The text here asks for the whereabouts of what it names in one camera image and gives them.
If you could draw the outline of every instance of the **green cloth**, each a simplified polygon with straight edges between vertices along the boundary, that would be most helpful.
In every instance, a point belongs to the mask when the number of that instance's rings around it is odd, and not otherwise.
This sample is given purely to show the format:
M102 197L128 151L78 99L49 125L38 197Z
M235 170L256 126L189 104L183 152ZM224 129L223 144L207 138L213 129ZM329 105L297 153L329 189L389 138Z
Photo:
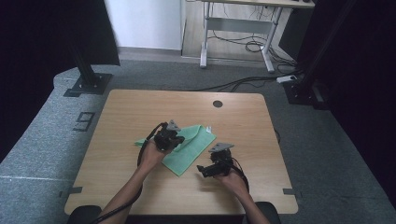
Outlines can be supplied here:
M177 136L183 136L184 142L163 158L163 164L173 173L181 176L205 148L216 139L216 136L213 133L208 133L202 125L182 128ZM142 147L144 142L145 139L140 139L135 144Z

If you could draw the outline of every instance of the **standing desk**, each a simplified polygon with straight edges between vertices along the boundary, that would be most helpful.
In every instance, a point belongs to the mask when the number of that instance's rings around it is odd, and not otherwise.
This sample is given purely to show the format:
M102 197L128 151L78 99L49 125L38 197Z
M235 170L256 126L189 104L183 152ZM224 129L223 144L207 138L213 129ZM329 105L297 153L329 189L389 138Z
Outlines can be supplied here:
M214 107L221 101L222 107ZM65 205L71 214L82 205L102 208L136 168L139 147L134 142L159 123L174 119L180 128L211 126L217 139L181 176L164 165L149 174L134 215L239 215L244 210L214 178L203 178L196 165L211 164L208 150L217 142L234 144L231 152L250 185L256 202L274 204L279 214L294 214L298 205L276 134L260 94L190 91L112 91Z
M310 0L309 3L292 0L201 0L205 2L204 13L204 41L201 46L201 68L206 68L207 59L207 31L229 31L229 32L240 32L240 33L254 33L267 35L267 40L262 49L262 57L264 58L265 65L269 73L274 73L275 69L272 65L268 50L271 46L271 42L274 38L277 24L279 22L280 14L282 13L283 7L299 7L299 8L312 8L315 4ZM225 18L214 18L210 17L209 9L210 4L214 3L226 3L226 4L238 4L238 5L253 5L253 6L268 6L276 7L276 12L272 21L248 21L248 20L236 20L236 19L225 19Z

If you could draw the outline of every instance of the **forearm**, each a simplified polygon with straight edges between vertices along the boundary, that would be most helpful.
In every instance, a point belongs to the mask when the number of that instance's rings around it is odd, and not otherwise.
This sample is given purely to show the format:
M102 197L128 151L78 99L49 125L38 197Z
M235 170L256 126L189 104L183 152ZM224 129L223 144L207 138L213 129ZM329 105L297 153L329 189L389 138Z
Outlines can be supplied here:
M260 211L259 207L254 203L250 194L239 193L239 194L235 194L235 196L244 207L249 223L270 224L270 222L262 213L262 211Z
M113 211L114 209L128 203L137 194L139 189L142 187L144 180L149 174L149 170L144 167L138 167L128 182L120 189L120 191L111 199L111 201L104 208L100 216ZM131 206L123 209L122 211L115 214L113 217L109 217L101 223L124 223L129 215Z

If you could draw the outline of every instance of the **hand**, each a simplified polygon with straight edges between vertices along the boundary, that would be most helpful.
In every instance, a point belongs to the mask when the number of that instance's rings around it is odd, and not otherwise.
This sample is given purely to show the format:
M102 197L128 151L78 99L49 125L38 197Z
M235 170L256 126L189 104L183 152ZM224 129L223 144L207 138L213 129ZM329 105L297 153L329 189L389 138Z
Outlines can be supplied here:
M235 196L248 194L248 189L244 180L234 169L231 169L228 175L215 175L213 177L230 190Z
M154 140L150 139L143 151L142 161L140 162L139 167L142 167L149 172L160 164L163 161L163 158L171 152L172 150L159 150Z

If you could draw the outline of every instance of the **gray carpet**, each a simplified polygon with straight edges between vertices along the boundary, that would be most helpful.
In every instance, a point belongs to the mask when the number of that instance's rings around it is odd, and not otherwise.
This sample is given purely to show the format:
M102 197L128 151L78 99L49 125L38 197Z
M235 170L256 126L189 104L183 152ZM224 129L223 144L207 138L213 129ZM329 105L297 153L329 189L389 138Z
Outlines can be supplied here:
M63 97L79 74L77 69L61 73L54 79L48 101L1 163L0 223L67 221L67 191L110 90L189 91L243 77L267 76L258 67L212 64L202 70L197 63L121 61L120 67L93 68L114 75L105 94ZM263 94L280 134L281 151L299 204L297 214L280 215L282 223L396 223L395 209L330 111L289 105L276 82L259 88L242 85L237 91ZM87 132L73 131L81 112L95 113Z

